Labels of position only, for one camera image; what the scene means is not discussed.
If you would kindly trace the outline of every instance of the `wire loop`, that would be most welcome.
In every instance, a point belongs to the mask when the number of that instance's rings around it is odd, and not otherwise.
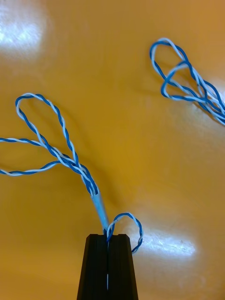
[[[167,75],[163,73],[162,69],[155,61],[155,54],[159,45],[172,47],[181,59],[181,62],[179,62],[174,68],[172,68]],[[225,125],[225,104],[222,101],[219,92],[211,83],[202,79],[202,77],[199,75],[199,73],[195,70],[195,68],[188,60],[188,57],[186,56],[183,49],[175,45],[168,38],[163,37],[151,46],[150,59],[154,70],[158,74],[160,74],[164,80],[161,87],[161,94],[164,97],[170,98],[175,101],[186,100],[191,102],[197,102],[201,108],[210,113],[219,123]],[[179,84],[173,79],[174,75],[179,70],[184,68],[189,69],[191,77],[196,81],[198,92],[194,91],[190,87]],[[179,88],[184,93],[184,96],[168,94],[168,85]]]
[[[142,229],[142,225],[140,223],[140,221],[135,218],[135,216],[133,216],[130,212],[124,212],[122,214],[119,214],[115,217],[114,221],[109,225],[108,229],[107,229],[107,242],[110,241],[110,238],[113,235],[114,229],[115,229],[115,224],[121,220],[124,216],[128,216],[129,218],[133,219],[135,224],[137,225],[137,227],[139,228],[139,234],[140,234],[140,238],[137,242],[137,246],[134,247],[134,249],[132,250],[132,254],[136,253],[137,250],[139,249],[139,247],[141,246],[142,242],[143,242],[143,236],[144,236],[144,231]]]

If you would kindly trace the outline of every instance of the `glossy tabletop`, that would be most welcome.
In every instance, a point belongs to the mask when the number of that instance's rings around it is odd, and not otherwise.
[[[130,211],[143,225],[134,256],[140,300],[225,297],[225,127],[194,104],[163,98],[148,55],[170,38],[224,94],[224,8],[222,0],[0,1],[0,136],[36,139],[15,112],[25,92],[59,107],[110,221]],[[168,49],[157,60],[165,69],[176,62]],[[52,110],[37,100],[22,108],[68,154]],[[44,148],[0,144],[1,169],[51,159]],[[76,299],[86,237],[101,234],[80,176],[62,165],[1,175],[0,196],[0,299]],[[115,232],[138,240],[131,220]]]

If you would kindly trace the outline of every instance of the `light blue cable sheath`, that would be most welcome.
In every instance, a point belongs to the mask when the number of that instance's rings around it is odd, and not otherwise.
[[[178,57],[181,59],[181,62],[179,62],[174,68],[172,68],[167,75],[164,74],[161,67],[155,60],[156,50],[160,45],[173,48]],[[202,77],[188,60],[188,57],[183,49],[175,45],[168,38],[163,37],[151,46],[150,59],[154,70],[160,76],[162,76],[164,80],[161,87],[161,94],[164,97],[170,98],[175,101],[186,100],[190,102],[197,102],[198,105],[202,109],[210,113],[214,117],[214,119],[216,119],[219,123],[225,125],[225,104],[222,101],[219,92],[211,83],[202,79]],[[179,70],[185,68],[189,69],[191,77],[196,81],[196,87],[198,91],[193,90],[191,87],[183,86],[173,79],[174,75]],[[170,95],[167,92],[168,85],[180,89],[182,95]]]
[[[46,138],[42,134],[39,133],[37,127],[27,119],[25,113],[20,109],[20,104],[23,99],[30,99],[30,98],[36,98],[40,101],[45,102],[57,114],[60,125],[62,126],[62,132],[67,141],[67,145],[72,152],[72,158],[70,158],[66,154],[61,153],[57,148],[51,146],[48,143],[48,141],[46,140]],[[17,100],[15,102],[15,106],[16,106],[16,112],[17,112],[18,116],[23,121],[25,121],[26,124],[28,125],[28,127],[37,135],[38,141],[28,140],[26,138],[21,138],[21,139],[0,138],[0,142],[29,143],[34,146],[41,146],[41,147],[46,148],[56,158],[56,160],[44,165],[40,169],[31,169],[31,170],[26,170],[26,171],[10,171],[10,172],[0,169],[0,174],[9,175],[9,176],[32,175],[32,174],[35,174],[38,172],[47,171],[57,164],[63,164],[64,166],[70,168],[71,170],[73,170],[74,172],[78,173],[81,176],[82,181],[86,185],[86,188],[87,188],[88,192],[90,193],[92,201],[96,207],[102,227],[104,230],[107,230],[107,228],[109,226],[109,222],[108,222],[108,217],[107,217],[107,214],[105,211],[105,206],[104,206],[104,203],[101,198],[100,191],[98,189],[98,186],[94,182],[88,169],[84,165],[80,164],[78,155],[74,148],[74,145],[69,138],[69,133],[66,129],[66,123],[65,123],[64,118],[62,117],[59,109],[55,105],[53,105],[51,103],[51,101],[45,99],[45,97],[43,97],[42,95],[32,94],[32,93],[25,93],[22,96],[20,96],[19,98],[17,98]]]

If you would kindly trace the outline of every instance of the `cable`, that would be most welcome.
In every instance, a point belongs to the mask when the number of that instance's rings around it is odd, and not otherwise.
[[[160,68],[160,66],[155,61],[155,54],[157,47],[159,45],[165,45],[172,47],[177,53],[181,62],[179,62],[170,72],[165,75]],[[217,89],[209,82],[202,79],[195,68],[191,65],[188,60],[184,50],[179,46],[175,45],[168,38],[160,38],[155,42],[150,48],[150,59],[154,70],[160,74],[164,80],[161,86],[161,94],[175,101],[186,100],[190,102],[197,102],[201,108],[209,112],[219,123],[225,125],[225,104],[223,103],[219,92]],[[173,80],[173,76],[181,69],[188,68],[191,77],[196,81],[198,92],[194,91],[192,88],[183,86]],[[173,87],[179,88],[185,95],[170,95],[167,93],[167,86],[171,85]]]
[[[114,221],[109,225],[108,229],[107,229],[107,243],[110,241],[110,238],[113,235],[114,229],[115,229],[115,224],[121,220],[124,216],[128,216],[129,218],[133,219],[135,224],[137,225],[137,227],[139,228],[139,234],[140,234],[140,238],[137,242],[137,246],[132,250],[132,254],[136,253],[137,250],[139,249],[139,247],[141,246],[142,242],[143,242],[143,236],[144,236],[144,231],[142,229],[142,225],[140,223],[140,221],[135,218],[135,216],[133,216],[131,213],[129,212],[124,212],[122,214],[119,214],[115,217]]]
[[[45,102],[58,115],[58,119],[59,119],[60,125],[62,126],[62,131],[63,131],[64,137],[67,141],[67,145],[68,145],[69,149],[72,151],[73,159],[71,159],[68,155],[61,153],[57,148],[51,146],[48,143],[48,141],[46,140],[46,138],[39,133],[37,127],[27,119],[25,113],[20,109],[20,104],[23,99],[29,99],[29,98],[36,98],[38,100]],[[44,165],[40,169],[33,169],[33,170],[27,170],[27,171],[10,171],[10,172],[0,169],[0,173],[9,175],[9,176],[31,175],[31,174],[35,174],[38,172],[43,172],[43,171],[49,170],[52,167],[54,167],[55,165],[61,163],[64,166],[73,170],[74,172],[80,174],[80,176],[81,176],[84,184],[86,185],[86,188],[91,196],[98,194],[99,189],[98,189],[96,183],[94,182],[90,172],[88,171],[88,169],[85,166],[83,166],[79,163],[78,155],[74,149],[73,143],[70,141],[69,133],[66,129],[66,124],[65,124],[64,118],[61,116],[59,109],[55,105],[53,105],[51,103],[51,101],[45,99],[45,97],[43,97],[42,95],[32,94],[32,93],[26,93],[26,94],[23,94],[22,96],[20,96],[19,98],[17,98],[17,100],[15,102],[15,106],[16,106],[16,112],[17,112],[18,116],[23,121],[25,121],[26,124],[28,125],[28,127],[37,135],[38,141],[28,140],[25,138],[21,138],[21,139],[0,138],[0,142],[30,143],[34,146],[42,146],[42,147],[46,148],[58,160],[52,161],[52,162]]]
[[[60,125],[62,126],[62,132],[64,134],[64,137],[67,141],[67,145],[69,147],[69,149],[72,152],[72,156],[73,158],[70,158],[68,155],[61,153],[57,148],[51,146],[49,144],[49,142],[46,140],[46,138],[39,133],[37,127],[31,123],[28,119],[27,116],[25,115],[25,113],[20,109],[20,104],[21,101],[23,99],[31,99],[31,98],[36,98],[40,101],[43,101],[44,103],[46,103],[47,105],[49,105],[52,110],[56,113],[56,115],[58,116]],[[66,129],[66,123],[64,118],[62,117],[58,107],[56,107],[54,104],[52,104],[51,101],[47,100],[44,96],[40,95],[40,94],[32,94],[32,93],[25,93],[22,96],[20,96],[19,98],[17,98],[17,100],[15,101],[15,106],[16,106],[16,112],[18,114],[18,116],[26,122],[27,126],[37,135],[38,141],[34,141],[34,140],[29,140],[26,138],[20,138],[20,139],[16,139],[16,138],[0,138],[0,142],[8,142],[8,143],[29,143],[31,145],[34,146],[40,146],[40,147],[44,147],[46,148],[50,154],[52,156],[54,156],[55,158],[57,158],[57,160],[52,161],[46,165],[44,165],[43,167],[41,167],[40,169],[31,169],[31,170],[26,170],[26,171],[5,171],[0,169],[0,174],[4,174],[4,175],[9,175],[9,176],[21,176],[21,175],[32,175],[32,174],[36,174],[39,172],[43,172],[43,171],[47,171],[51,168],[53,168],[55,165],[57,164],[62,164],[68,168],[70,168],[72,171],[74,171],[75,173],[78,173],[81,178],[83,183],[85,184],[91,198],[92,201],[95,205],[95,208],[97,210],[98,216],[100,218],[102,227],[103,227],[103,231],[106,232],[107,229],[109,229],[109,222],[108,222],[108,217],[107,217],[107,213],[105,211],[105,206],[104,203],[102,201],[101,198],[101,193],[99,191],[98,186],[96,185],[96,183],[94,182],[90,172],[88,171],[88,169],[80,164],[79,159],[78,159],[78,155],[75,151],[74,145],[71,142],[70,138],[69,138],[69,133]],[[115,219],[114,222],[116,223],[117,221],[119,221],[119,219],[123,216],[123,215],[128,215],[130,218],[133,218],[135,223],[140,227],[140,235],[142,235],[143,237],[143,231],[142,231],[142,226],[141,223],[135,219],[135,217],[129,213],[125,213],[125,214],[120,214],[118,215]],[[110,233],[109,238],[111,238],[113,231],[114,231],[114,223],[112,223],[111,225],[112,227],[112,231]],[[140,247],[142,243],[142,238],[141,240],[138,242],[138,246],[136,246],[133,251],[137,251],[138,248]]]

